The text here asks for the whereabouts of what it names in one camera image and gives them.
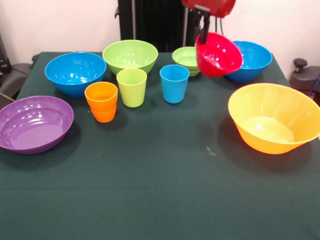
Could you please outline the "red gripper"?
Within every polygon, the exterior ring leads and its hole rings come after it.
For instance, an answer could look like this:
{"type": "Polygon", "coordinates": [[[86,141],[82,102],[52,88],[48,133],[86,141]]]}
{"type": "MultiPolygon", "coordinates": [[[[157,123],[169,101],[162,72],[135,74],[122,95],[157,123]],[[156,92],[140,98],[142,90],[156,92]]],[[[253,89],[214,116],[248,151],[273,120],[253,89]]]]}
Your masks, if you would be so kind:
{"type": "Polygon", "coordinates": [[[210,16],[224,18],[233,10],[236,0],[181,0],[181,3],[196,13],[195,24],[200,27],[203,18],[203,28],[199,32],[199,42],[205,44],[210,26],[210,16]]]}

